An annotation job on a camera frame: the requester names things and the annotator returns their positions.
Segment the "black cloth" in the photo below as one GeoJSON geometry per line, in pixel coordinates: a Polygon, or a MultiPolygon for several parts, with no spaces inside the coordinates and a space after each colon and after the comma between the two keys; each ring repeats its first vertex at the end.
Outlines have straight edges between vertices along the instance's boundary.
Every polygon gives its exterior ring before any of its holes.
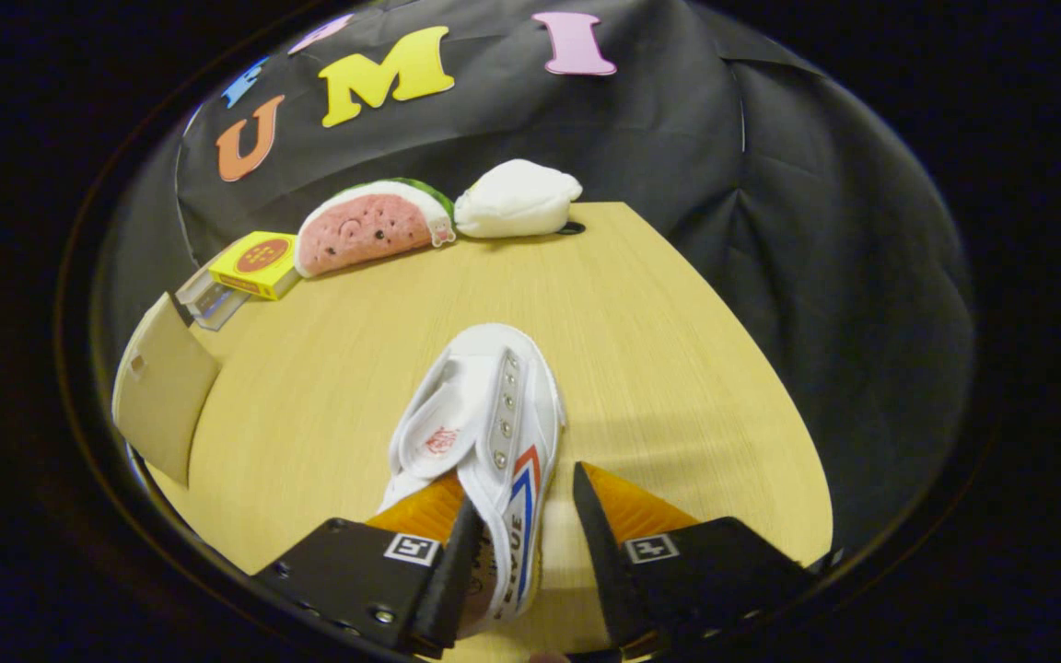
{"type": "Polygon", "coordinates": [[[973,370],[960,238],[909,149],[836,81],[681,0],[372,3],[286,56],[302,36],[265,53],[234,108],[214,91],[119,207],[101,262],[114,366],[146,308],[232,240],[295,232],[320,202],[372,179],[414,177],[453,198],[519,157],[572,173],[581,200],[628,203],[711,282],[817,444],[835,546],[866,544],[929,484],[973,370]],[[540,11],[599,17],[618,72],[544,71],[540,11]],[[450,27],[453,89],[321,126],[321,67],[351,53],[382,62],[435,24],[450,27]],[[277,94],[286,100],[264,162],[220,179],[215,139],[277,94]]]}

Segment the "pink letter i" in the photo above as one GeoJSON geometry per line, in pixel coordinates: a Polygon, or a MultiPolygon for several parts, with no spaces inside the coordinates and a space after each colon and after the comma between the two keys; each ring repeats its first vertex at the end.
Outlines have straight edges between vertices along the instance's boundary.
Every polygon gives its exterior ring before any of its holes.
{"type": "Polygon", "coordinates": [[[601,18],[575,12],[542,12],[532,16],[542,21],[551,35],[555,56],[547,63],[551,73],[608,75],[616,72],[616,65],[604,59],[592,25],[601,18]]]}

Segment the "wooden table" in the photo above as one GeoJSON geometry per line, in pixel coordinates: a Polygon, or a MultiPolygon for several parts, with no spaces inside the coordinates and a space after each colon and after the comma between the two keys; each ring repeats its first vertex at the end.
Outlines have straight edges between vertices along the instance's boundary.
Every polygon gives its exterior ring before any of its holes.
{"type": "Polygon", "coordinates": [[[366,520],[387,441],[431,362],[481,322],[522,329],[555,370],[569,428],[543,512],[543,576],[521,620],[447,660],[608,645],[572,467],[613,471],[700,520],[734,516],[796,561],[833,533],[817,452],[776,373],[707,282],[620,203],[572,207],[577,235],[473,241],[253,298],[222,331],[190,488],[151,470],[215,549],[260,571],[321,520],[366,520]]]}

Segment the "shoe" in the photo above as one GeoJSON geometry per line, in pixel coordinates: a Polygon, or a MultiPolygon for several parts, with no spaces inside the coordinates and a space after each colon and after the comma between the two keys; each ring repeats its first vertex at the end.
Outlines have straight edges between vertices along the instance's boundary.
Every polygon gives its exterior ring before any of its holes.
{"type": "Polygon", "coordinates": [[[455,336],[404,411],[387,450],[392,479],[379,512],[455,471],[487,529],[459,638],[530,607],[542,495],[564,428],[559,387],[542,352],[506,325],[455,336]]]}

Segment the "yellow box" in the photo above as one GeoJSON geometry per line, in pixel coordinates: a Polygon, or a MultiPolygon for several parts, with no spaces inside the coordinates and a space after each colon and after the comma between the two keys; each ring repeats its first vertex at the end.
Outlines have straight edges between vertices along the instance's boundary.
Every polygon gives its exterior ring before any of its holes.
{"type": "Polygon", "coordinates": [[[230,289],[279,299],[300,277],[294,269],[296,243],[297,235],[286,232],[249,232],[220,254],[207,272],[230,289]]]}

